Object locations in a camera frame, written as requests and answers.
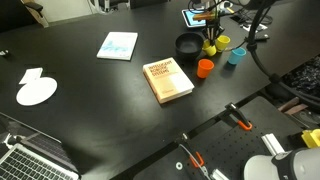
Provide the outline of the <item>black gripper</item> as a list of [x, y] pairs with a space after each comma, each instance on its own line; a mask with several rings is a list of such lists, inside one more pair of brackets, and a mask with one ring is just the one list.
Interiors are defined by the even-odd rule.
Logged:
[[202, 34], [208, 41], [208, 45], [212, 45], [212, 39], [213, 39], [213, 45], [215, 45], [215, 41], [217, 38], [224, 32], [224, 28], [220, 24], [220, 20], [212, 20], [212, 21], [207, 21], [206, 20], [206, 25], [202, 29]]

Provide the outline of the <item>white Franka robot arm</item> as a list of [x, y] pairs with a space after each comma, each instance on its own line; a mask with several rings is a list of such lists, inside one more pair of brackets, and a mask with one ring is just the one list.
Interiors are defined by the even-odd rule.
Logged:
[[270, 155], [255, 155], [244, 166], [244, 180], [320, 180], [320, 129], [303, 130], [306, 148], [285, 151], [273, 133], [261, 137]]

